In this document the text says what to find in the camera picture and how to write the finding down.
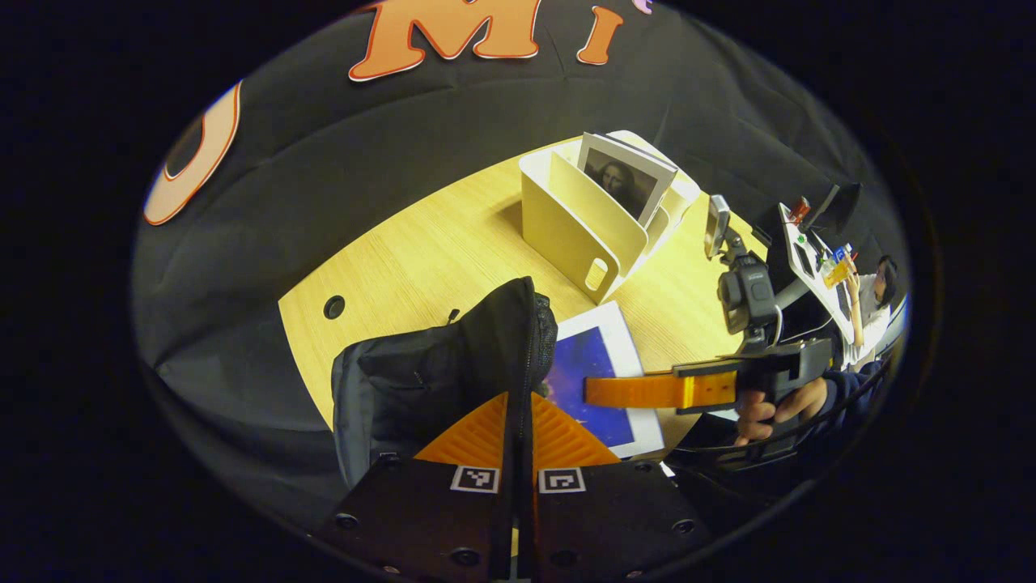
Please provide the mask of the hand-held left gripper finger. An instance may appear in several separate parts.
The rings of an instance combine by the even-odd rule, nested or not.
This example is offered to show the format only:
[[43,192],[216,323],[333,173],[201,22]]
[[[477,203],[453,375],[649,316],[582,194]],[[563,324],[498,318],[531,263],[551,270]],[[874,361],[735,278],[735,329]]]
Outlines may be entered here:
[[713,531],[657,460],[623,461],[554,402],[530,395],[520,565],[533,582],[645,582]]
[[412,457],[381,455],[313,542],[379,582],[511,575],[513,428],[499,393]]

